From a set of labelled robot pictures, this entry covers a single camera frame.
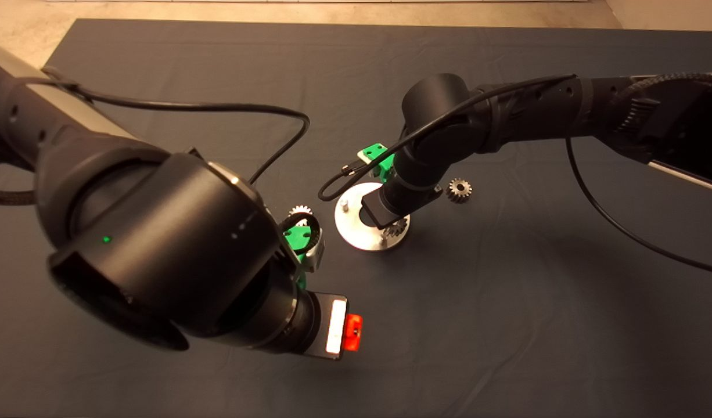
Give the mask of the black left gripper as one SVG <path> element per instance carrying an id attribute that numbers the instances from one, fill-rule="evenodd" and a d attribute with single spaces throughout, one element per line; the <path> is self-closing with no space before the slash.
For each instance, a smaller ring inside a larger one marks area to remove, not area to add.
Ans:
<path id="1" fill-rule="evenodd" d="M 346 296 L 309 291 L 314 307 L 312 336 L 302 354 L 337 362 L 345 351 L 358 352 L 364 320 L 349 313 Z"/>

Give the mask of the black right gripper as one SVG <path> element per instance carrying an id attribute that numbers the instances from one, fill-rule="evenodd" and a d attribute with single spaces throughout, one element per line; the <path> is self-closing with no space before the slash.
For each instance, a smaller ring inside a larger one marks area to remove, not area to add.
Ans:
<path id="1" fill-rule="evenodd" d="M 380 229 L 408 216 L 411 205 L 412 202 L 406 194 L 367 193 L 362 198 L 364 211 Z"/>

